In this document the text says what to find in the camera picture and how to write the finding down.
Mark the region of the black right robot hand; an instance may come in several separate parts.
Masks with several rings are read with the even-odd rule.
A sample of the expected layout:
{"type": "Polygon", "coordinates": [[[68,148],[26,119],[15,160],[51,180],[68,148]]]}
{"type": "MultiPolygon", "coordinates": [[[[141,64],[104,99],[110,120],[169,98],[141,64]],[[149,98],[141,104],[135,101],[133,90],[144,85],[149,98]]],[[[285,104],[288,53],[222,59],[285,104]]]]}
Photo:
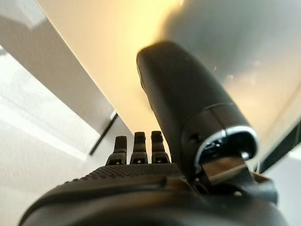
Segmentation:
{"type": "Polygon", "coordinates": [[[22,226],[286,226],[274,183],[246,161],[258,137],[225,89],[179,45],[163,41],[136,57],[160,126],[116,137],[106,165],[42,195],[22,226]]]}

